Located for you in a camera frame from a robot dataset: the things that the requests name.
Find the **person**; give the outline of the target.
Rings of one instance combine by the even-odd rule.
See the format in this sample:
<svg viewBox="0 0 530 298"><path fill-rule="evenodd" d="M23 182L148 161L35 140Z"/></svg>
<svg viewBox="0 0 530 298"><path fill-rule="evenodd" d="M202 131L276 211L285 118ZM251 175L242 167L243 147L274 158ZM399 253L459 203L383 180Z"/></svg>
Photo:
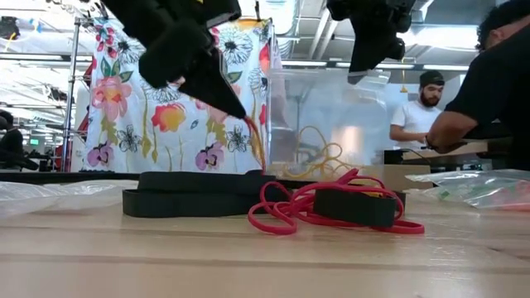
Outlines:
<svg viewBox="0 0 530 298"><path fill-rule="evenodd" d="M13 116L5 110L0 110L0 131L5 133L0 140L0 168L21 171L13 158L23 156L22 133L14 126Z"/></svg>
<svg viewBox="0 0 530 298"><path fill-rule="evenodd" d="M441 113L437 105L445 87L443 75L437 70L428 70L420 76L419 83L418 99L397 108L390 122L390 139L399 148L425 147L426 135Z"/></svg>
<svg viewBox="0 0 530 298"><path fill-rule="evenodd" d="M446 153L473 129L498 120L513 137L507 167L530 171L530 0L493 7L477 37L479 54L428 140L435 151Z"/></svg>

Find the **clear plastic zip bag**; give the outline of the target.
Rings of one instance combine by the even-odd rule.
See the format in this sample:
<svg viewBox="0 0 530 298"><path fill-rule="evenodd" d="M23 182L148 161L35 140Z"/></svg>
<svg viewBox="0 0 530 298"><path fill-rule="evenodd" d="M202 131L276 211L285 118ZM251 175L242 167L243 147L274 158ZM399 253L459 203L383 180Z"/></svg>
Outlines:
<svg viewBox="0 0 530 298"><path fill-rule="evenodd" d="M282 70L287 91L290 127L296 132L315 126L327 142L343 148L342 161L359 166L359 171L376 174L383 164L388 113L383 99L389 74L347 70ZM305 144L321 147L318 135L303 134ZM282 167L270 175L287 178Z"/></svg>
<svg viewBox="0 0 530 298"><path fill-rule="evenodd" d="M477 199L466 203L476 209L497 209L494 195L504 188L530 186L530 171L451 171L435 174L406 175L409 180L432 182L433 187L469 188Z"/></svg>
<svg viewBox="0 0 530 298"><path fill-rule="evenodd" d="M452 194L458 196L458 198L455 201L439 200L438 194L442 190L448 190ZM477 199L477 197L471 193L469 188L437 186L437 187L432 187L432 188L424 189L424 190L419 190L419 189L405 190L405 193L407 195L418 196L422 198L435 199L435 200L447 201L447 202L458 202L458 203L469 203Z"/></svg>

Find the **ceiling light strip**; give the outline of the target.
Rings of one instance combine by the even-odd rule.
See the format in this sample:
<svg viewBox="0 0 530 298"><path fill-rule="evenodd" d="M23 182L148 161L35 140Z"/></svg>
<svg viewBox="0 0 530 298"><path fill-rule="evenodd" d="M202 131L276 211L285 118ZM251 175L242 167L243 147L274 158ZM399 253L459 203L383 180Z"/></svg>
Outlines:
<svg viewBox="0 0 530 298"><path fill-rule="evenodd" d="M459 71L466 72L469 69L468 65L428 65L422 66L424 70L438 70L438 71Z"/></svg>
<svg viewBox="0 0 530 298"><path fill-rule="evenodd" d="M335 66L338 68L349 68L349 62L336 62ZM381 63L370 69L388 69L388 70L411 70L416 68L415 64L403 64L403 63Z"/></svg>

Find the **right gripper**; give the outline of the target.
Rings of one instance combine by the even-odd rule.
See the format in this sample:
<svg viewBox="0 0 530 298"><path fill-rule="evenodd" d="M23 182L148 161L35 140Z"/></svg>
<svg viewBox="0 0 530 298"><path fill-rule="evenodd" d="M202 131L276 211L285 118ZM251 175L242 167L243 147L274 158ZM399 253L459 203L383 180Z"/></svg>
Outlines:
<svg viewBox="0 0 530 298"><path fill-rule="evenodd" d="M400 60L405 42L397 36L412 24L412 8L417 0L326 0L334 21L349 19L355 40L349 72L354 75L373 70L385 58Z"/></svg>

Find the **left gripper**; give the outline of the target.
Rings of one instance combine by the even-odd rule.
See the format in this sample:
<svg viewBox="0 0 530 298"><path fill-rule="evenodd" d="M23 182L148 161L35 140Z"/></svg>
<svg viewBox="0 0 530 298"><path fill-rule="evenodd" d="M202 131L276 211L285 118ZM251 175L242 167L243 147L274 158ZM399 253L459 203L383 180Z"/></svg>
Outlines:
<svg viewBox="0 0 530 298"><path fill-rule="evenodd" d="M139 41L154 41L177 23L189 22L206 31L238 20L239 0L101 0L122 23L123 31ZM226 78L224 57L217 49L199 50L186 61L185 82L179 90L209 106L244 119L247 114Z"/></svg>

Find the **pile of clear plastic bags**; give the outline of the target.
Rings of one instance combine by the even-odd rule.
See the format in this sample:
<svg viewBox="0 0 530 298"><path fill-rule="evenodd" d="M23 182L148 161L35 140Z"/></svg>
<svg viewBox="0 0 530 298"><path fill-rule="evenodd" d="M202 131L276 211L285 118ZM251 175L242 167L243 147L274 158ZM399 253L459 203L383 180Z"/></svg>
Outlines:
<svg viewBox="0 0 530 298"><path fill-rule="evenodd" d="M71 211L109 207L122 202L122 191L136 180L87 180L71 184L33 185L0 182L0 219L38 211Z"/></svg>

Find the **floral print cloth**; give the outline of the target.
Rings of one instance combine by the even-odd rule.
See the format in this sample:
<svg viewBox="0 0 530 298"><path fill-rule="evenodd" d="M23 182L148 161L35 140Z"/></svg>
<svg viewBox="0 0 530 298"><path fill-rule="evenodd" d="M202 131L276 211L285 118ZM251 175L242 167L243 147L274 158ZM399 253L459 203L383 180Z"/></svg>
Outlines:
<svg viewBox="0 0 530 298"><path fill-rule="evenodd" d="M86 170L242 174L261 169L245 121L182 93L178 84L153 88L138 70L143 46L116 22L97 20L94 29ZM228 63L228 82L263 146L270 29L272 20L249 19L211 29Z"/></svg>

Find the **black aluminium table frame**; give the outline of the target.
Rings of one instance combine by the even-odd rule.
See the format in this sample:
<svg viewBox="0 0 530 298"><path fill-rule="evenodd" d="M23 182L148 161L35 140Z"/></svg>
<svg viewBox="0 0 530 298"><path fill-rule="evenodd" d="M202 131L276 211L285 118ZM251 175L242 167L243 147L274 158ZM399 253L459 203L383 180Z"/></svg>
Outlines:
<svg viewBox="0 0 530 298"><path fill-rule="evenodd" d="M87 171L87 172L0 172L0 182L16 182L33 185L45 184L71 184L88 180L139 180L141 174L114 173L111 171ZM409 180L401 171L385 171L383 183L392 190L428 189L434 184ZM319 182L315 179L295 180L293 178L277 178L276 180L286 183L288 188L299 188L302 185Z"/></svg>

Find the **wide black rubber band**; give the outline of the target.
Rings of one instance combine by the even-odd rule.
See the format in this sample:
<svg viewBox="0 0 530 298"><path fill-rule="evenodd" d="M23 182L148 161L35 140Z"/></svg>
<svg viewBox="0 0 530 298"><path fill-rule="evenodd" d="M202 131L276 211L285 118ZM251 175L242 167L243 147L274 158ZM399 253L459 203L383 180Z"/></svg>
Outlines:
<svg viewBox="0 0 530 298"><path fill-rule="evenodd" d="M268 182L261 189L260 202L248 212L248 220L263 232L274 234L293 234L298 220L407 233L412 225L402 219L406 202L405 194L353 169L338 180L305 183L293 191L282 182Z"/></svg>
<svg viewBox="0 0 530 298"><path fill-rule="evenodd" d="M136 218L210 218L242 215L259 202L259 194L123 191L123 213Z"/></svg>

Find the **yellow rubber band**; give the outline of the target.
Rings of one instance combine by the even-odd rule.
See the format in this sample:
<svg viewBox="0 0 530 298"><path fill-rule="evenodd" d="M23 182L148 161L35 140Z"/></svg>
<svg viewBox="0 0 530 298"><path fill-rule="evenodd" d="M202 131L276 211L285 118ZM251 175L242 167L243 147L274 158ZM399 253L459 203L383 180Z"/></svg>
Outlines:
<svg viewBox="0 0 530 298"><path fill-rule="evenodd" d="M342 153L342 146L336 142L326 143L323 147L304 144L295 150L295 163L287 163L282 167L282 174L295 180L332 180L347 171L359 169L355 164L342 161Z"/></svg>

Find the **wood-topped grey workbench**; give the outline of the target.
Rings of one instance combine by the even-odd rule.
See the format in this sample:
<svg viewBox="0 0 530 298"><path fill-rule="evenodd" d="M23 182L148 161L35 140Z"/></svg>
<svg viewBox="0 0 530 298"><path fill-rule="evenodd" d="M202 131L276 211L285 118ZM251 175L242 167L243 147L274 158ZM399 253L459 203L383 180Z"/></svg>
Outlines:
<svg viewBox="0 0 530 298"><path fill-rule="evenodd" d="M394 149L403 151L400 165L426 165L434 171L500 170L507 168L512 138L470 140L466 145L440 154L433 150Z"/></svg>

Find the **pile of coloured rubber bands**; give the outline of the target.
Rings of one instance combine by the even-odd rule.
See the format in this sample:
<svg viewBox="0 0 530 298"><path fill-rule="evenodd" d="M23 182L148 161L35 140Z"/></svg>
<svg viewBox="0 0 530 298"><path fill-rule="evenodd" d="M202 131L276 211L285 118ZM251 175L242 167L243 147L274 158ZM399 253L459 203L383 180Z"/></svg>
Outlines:
<svg viewBox="0 0 530 298"><path fill-rule="evenodd" d="M308 151L311 146L302 141L303 134L306 131L314 131L322 142L321 147L313 147L314 154ZM343 149L340 144L336 142L327 142L324 134L315 126L303 127L297 136L296 156L299 153L305 153L307 158L302 162L306 166L306 170L301 174L301 177L308 177L314 175L315 171L320 173L320 177L326 180L331 180L337 176L338 169L344 165L340 160Z"/></svg>

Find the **black hanging box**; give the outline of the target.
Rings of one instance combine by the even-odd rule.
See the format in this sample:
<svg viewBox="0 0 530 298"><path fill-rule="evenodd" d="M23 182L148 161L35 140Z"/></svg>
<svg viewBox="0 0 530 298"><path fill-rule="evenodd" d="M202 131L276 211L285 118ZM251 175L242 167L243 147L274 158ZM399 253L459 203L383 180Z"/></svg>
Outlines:
<svg viewBox="0 0 530 298"><path fill-rule="evenodd" d="M0 38L16 40L20 36L16 17L0 17Z"/></svg>

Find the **silver ventilation duct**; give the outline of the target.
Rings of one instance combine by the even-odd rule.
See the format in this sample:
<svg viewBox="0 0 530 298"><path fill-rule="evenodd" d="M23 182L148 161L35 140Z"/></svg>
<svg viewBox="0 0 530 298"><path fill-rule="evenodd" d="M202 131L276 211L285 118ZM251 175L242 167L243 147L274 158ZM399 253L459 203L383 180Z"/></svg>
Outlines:
<svg viewBox="0 0 530 298"><path fill-rule="evenodd" d="M398 33L408 46L473 52L476 30L489 0L417 0L412 25Z"/></svg>

